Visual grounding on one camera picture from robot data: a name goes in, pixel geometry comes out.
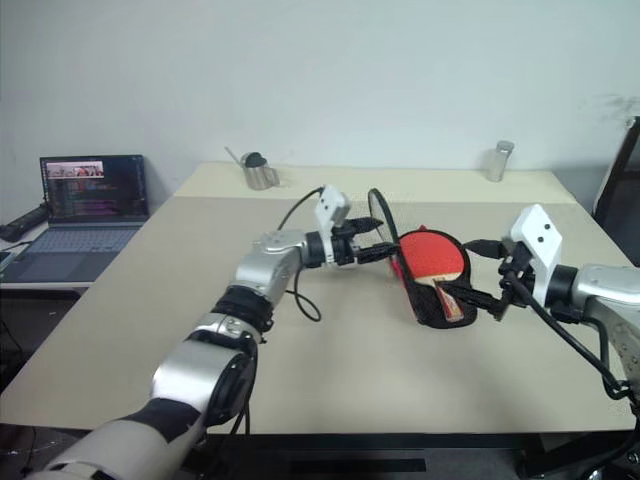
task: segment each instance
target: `desk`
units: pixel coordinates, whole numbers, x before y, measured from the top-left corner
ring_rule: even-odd
[[[366,211],[358,200],[377,186],[399,230],[424,223],[462,241],[501,236],[526,204],[538,201],[564,235],[563,263],[629,265],[550,173],[507,172],[503,183],[489,184],[475,172],[312,170],[286,169],[289,187],[253,192],[237,167],[202,165],[7,388],[0,421],[91,429],[139,409],[156,367],[222,294],[251,241],[318,182],[333,182],[355,199],[353,215]],[[460,185],[462,197],[453,193]],[[313,228],[312,203],[296,212],[292,227]],[[497,263],[474,256],[472,265],[474,286],[497,293]],[[512,308],[501,323],[480,313],[460,330],[420,326],[385,263],[304,272],[300,286],[324,319],[309,322],[288,297],[276,309],[275,327],[260,347],[255,433],[633,425],[628,406],[609,400],[595,370],[531,311]],[[590,329],[570,330],[597,348]],[[622,375],[617,359],[612,368]]]

